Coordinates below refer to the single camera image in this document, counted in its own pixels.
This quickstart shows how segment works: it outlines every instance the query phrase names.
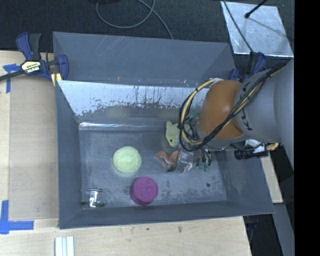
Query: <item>yellow label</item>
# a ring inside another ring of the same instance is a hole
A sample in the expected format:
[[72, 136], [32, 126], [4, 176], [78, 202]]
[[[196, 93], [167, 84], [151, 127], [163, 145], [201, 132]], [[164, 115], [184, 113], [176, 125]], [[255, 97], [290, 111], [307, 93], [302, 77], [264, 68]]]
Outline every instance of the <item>yellow label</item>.
[[32, 69], [32, 68], [35, 68], [35, 67], [38, 67], [40, 66], [40, 62], [37, 62], [37, 61], [27, 61], [26, 63], [24, 63], [21, 68], [23, 70], [28, 70], [28, 69]]

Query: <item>table surface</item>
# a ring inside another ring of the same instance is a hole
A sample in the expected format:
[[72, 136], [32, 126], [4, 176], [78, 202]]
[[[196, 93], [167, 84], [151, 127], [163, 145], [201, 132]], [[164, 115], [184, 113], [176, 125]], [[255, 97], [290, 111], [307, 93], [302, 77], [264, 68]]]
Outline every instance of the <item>table surface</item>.
[[[20, 52], [0, 51], [0, 75], [6, 74], [3, 65], [23, 61]], [[67, 236], [74, 236], [76, 256], [251, 255], [242, 217], [57, 228], [57, 171], [52, 172], [57, 166], [56, 119], [48, 118], [48, 113], [54, 117], [56, 111], [52, 91], [50, 82], [38, 77], [13, 78], [11, 93], [6, 93], [6, 82], [0, 82], [0, 200], [9, 199], [10, 220], [23, 220], [26, 216], [35, 220], [34, 230], [0, 235], [0, 255], [53, 255], [55, 237]], [[10, 108], [12, 103], [17, 110]], [[262, 158], [261, 162], [272, 201], [282, 203], [271, 159]]]

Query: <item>gray bin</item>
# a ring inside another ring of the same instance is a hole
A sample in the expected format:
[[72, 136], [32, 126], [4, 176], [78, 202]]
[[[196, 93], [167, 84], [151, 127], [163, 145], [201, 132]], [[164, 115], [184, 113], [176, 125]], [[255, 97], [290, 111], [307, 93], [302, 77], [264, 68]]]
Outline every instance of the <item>gray bin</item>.
[[[176, 150], [165, 138], [166, 121], [178, 121], [179, 107], [194, 87], [211, 77], [227, 79], [234, 68], [227, 44], [53, 37], [54, 54], [67, 55], [70, 63], [68, 80], [56, 85], [61, 229], [274, 212], [257, 158], [236, 160], [232, 151], [216, 152], [208, 171], [193, 167], [176, 173], [155, 157], [161, 150]], [[206, 92], [197, 94], [192, 112], [199, 111]], [[132, 176], [117, 174], [112, 163], [123, 146], [137, 148], [142, 157]], [[135, 204], [129, 194], [143, 176], [158, 185], [158, 196], [148, 206]], [[104, 191], [104, 207], [83, 207], [81, 191], [89, 189]]]

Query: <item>tennis ball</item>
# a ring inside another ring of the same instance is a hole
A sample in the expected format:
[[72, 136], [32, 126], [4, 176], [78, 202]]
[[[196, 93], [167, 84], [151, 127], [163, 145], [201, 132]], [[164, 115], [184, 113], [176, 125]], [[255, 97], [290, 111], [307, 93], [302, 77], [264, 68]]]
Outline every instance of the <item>tennis ball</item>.
[[113, 154], [113, 165], [123, 174], [135, 173], [141, 166], [141, 155], [133, 146], [121, 147]]

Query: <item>yellow cable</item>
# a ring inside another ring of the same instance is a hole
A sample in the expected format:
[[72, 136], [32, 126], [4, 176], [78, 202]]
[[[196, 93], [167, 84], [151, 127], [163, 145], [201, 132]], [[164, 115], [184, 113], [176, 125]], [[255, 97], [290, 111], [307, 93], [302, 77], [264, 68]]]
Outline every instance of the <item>yellow cable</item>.
[[[212, 84], [216, 81], [217, 79], [214, 78], [214, 79], [211, 79], [203, 84], [201, 84], [197, 89], [195, 89], [189, 96], [189, 99], [186, 101], [185, 105], [184, 105], [184, 108], [182, 109], [182, 113], [181, 113], [181, 119], [180, 119], [180, 122], [183, 123], [183, 121], [185, 120], [185, 117], [186, 117], [186, 112], [187, 112], [187, 108], [190, 104], [190, 102], [192, 101], [192, 99], [195, 97], [195, 95], [201, 91], [204, 87], [206, 87], [207, 85], [209, 84]], [[203, 140], [196, 140], [196, 141], [193, 141], [193, 140], [189, 140], [185, 131], [182, 130], [182, 137], [185, 141], [187, 141], [188, 143], [190, 144], [195, 144], [195, 145], [199, 145], [203, 142]]]
[[[266, 82], [267, 80], [269, 80], [272, 76], [274, 76], [276, 73], [278, 73], [279, 71], [281, 71], [283, 68], [284, 68], [284, 67], [282, 67], [282, 68], [280, 68], [279, 70], [275, 71], [274, 73], [270, 74], [270, 75], [268, 76], [268, 78], [267, 78], [264, 82]], [[186, 101], [186, 103], [185, 103], [185, 105], [184, 105], [184, 107], [183, 107], [183, 109], [182, 109], [182, 112], [181, 112], [181, 119], [180, 119], [180, 122], [181, 122], [181, 123], [184, 122], [185, 117], [186, 117], [187, 108], [188, 108], [190, 102], [192, 101], [192, 99], [195, 97], [195, 95], [196, 95], [200, 90], [202, 90], [204, 87], [206, 87], [207, 85], [215, 82], [216, 80], [217, 80], [217, 79], [214, 78], [214, 79], [211, 79], [211, 80], [203, 83], [202, 85], [200, 85], [197, 89], [195, 89], [195, 90], [189, 95], [189, 99]], [[244, 107], [244, 106], [246, 105], [246, 103], [248, 102], [249, 97], [251, 97], [251, 96], [263, 85], [262, 82], [259, 82], [259, 83], [260, 83], [260, 84], [259, 84], [258, 86], [256, 86], [255, 88], [253, 88], [252, 91], [250, 91], [245, 98], [242, 98], [242, 99], [240, 100], [239, 106], [237, 107], [237, 110], [236, 110], [236, 112], [234, 113], [234, 115], [238, 114], [238, 113], [243, 109], [243, 107]], [[222, 130], [224, 127], [226, 127], [227, 124], [229, 124], [229, 122], [231, 122], [231, 119], [223, 125], [223, 127], [221, 128], [221, 130]], [[190, 140], [190, 139], [187, 137], [186, 132], [185, 132], [184, 129], [181, 130], [181, 134], [182, 134], [183, 139], [184, 139], [187, 143], [189, 143], [189, 144], [199, 145], [199, 144], [201, 144], [201, 143], [204, 141], [203, 139], [202, 139], [202, 140]]]
[[268, 146], [266, 146], [266, 150], [268, 151], [274, 151], [277, 147], [279, 147], [279, 143], [273, 143], [273, 144], [270, 144]]

